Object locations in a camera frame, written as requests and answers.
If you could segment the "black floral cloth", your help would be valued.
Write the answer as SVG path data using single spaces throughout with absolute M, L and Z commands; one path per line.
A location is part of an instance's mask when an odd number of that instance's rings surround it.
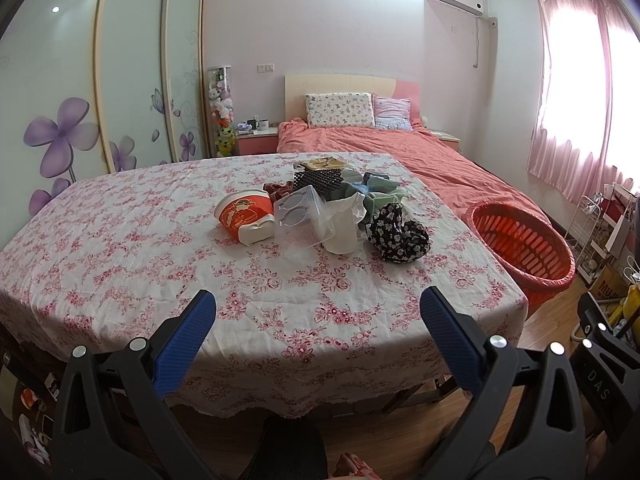
M 412 263 L 431 249 L 427 230 L 410 219 L 401 204 L 387 204 L 375 211 L 366 234 L 378 256 L 387 263 Z

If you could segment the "floral white pillow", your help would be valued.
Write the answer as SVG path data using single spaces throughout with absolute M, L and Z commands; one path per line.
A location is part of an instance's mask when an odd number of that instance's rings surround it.
M 368 92 L 307 93 L 307 122 L 312 128 L 373 128 L 372 96 Z

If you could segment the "black white mesh pouch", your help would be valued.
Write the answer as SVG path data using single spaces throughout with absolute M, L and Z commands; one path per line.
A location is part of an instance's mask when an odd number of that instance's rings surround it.
M 306 186 L 311 186 L 320 197 L 328 200 L 331 194 L 341 187 L 342 182 L 342 172 L 339 169 L 310 170 L 303 168 L 294 174 L 293 190 L 298 191 Z

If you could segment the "bed with coral duvet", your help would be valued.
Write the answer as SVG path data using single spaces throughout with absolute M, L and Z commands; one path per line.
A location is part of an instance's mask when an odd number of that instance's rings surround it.
M 465 158 L 424 127 L 378 130 L 311 127 L 294 118 L 278 127 L 280 153 L 389 154 L 435 193 L 460 219 L 479 203 L 505 203 L 548 222 L 526 194 Z

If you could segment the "white paper bag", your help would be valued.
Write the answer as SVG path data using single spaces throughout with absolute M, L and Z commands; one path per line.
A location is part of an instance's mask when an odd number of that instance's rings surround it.
M 334 234 L 323 242 L 323 247 L 334 255 L 354 252 L 359 244 L 359 223 L 367 214 L 363 205 L 364 195 L 356 192 L 341 200 L 326 204 L 326 212 L 332 223 Z

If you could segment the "light green sock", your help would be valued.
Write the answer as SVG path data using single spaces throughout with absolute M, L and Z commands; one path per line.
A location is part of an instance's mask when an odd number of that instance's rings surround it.
M 363 205 L 367 215 L 373 217 L 378 210 L 389 204 L 401 204 L 406 196 L 407 193 L 401 188 L 388 193 L 370 191 L 364 196 Z

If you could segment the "grey green towel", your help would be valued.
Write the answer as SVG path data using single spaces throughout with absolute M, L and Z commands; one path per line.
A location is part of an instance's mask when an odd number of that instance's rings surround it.
M 367 195 L 370 192 L 370 188 L 364 182 L 363 175 L 355 169 L 344 168 L 341 171 L 341 178 L 341 185 L 337 190 L 339 200 L 356 194 Z

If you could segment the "white cluttered desk shelf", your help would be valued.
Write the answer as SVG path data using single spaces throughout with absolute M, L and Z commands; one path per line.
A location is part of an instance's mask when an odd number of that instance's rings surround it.
M 618 183 L 606 184 L 600 205 L 601 217 L 612 228 L 605 242 L 604 250 L 611 257 L 618 258 L 626 244 L 634 220 L 634 212 L 639 194 Z

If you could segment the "dark blue tissue pack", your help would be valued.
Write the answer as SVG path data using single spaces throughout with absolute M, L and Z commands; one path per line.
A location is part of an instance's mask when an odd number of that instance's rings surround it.
M 363 176 L 363 183 L 371 192 L 390 193 L 397 188 L 397 182 L 387 177 L 386 174 L 366 172 Z

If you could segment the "yellow snack bag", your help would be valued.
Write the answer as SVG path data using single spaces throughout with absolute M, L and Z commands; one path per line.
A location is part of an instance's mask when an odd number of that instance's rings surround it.
M 294 164 L 297 171 L 342 171 L 345 166 L 346 162 L 333 156 L 299 160 Z

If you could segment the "beige pink headboard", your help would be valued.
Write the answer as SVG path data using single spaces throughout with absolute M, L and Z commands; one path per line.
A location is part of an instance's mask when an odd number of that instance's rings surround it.
M 289 74 L 284 77 L 284 119 L 306 118 L 307 93 L 369 92 L 411 102 L 411 118 L 419 119 L 420 88 L 394 78 L 341 74 Z

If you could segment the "red white paper bucket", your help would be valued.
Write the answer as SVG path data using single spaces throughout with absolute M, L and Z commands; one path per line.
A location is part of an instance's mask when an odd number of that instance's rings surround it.
M 268 240 L 276 228 L 271 198 L 262 190 L 228 194 L 218 203 L 214 215 L 231 237 L 245 246 Z

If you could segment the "brown red scrunchie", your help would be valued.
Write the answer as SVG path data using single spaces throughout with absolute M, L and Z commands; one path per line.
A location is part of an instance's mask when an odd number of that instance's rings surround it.
M 269 195 L 271 203 L 275 203 L 278 200 L 282 200 L 283 197 L 290 195 L 294 192 L 294 182 L 288 181 L 285 183 L 265 183 L 262 189 Z

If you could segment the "orange plastic laundry basket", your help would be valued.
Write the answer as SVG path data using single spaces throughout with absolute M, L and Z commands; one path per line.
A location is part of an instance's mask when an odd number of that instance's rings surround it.
M 473 205 L 465 222 L 520 286 L 529 314 L 572 284 L 574 255 L 551 224 L 505 203 Z

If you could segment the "pink nightstand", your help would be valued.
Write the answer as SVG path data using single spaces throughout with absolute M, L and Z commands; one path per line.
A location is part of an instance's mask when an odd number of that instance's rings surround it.
M 272 127 L 266 130 L 253 130 L 251 133 L 241 134 L 236 138 L 236 147 L 241 156 L 275 153 L 278 143 L 278 129 Z
M 440 142 L 447 145 L 448 148 L 456 152 L 460 152 L 460 140 L 452 134 L 445 131 L 431 130 L 431 134 L 437 138 Z

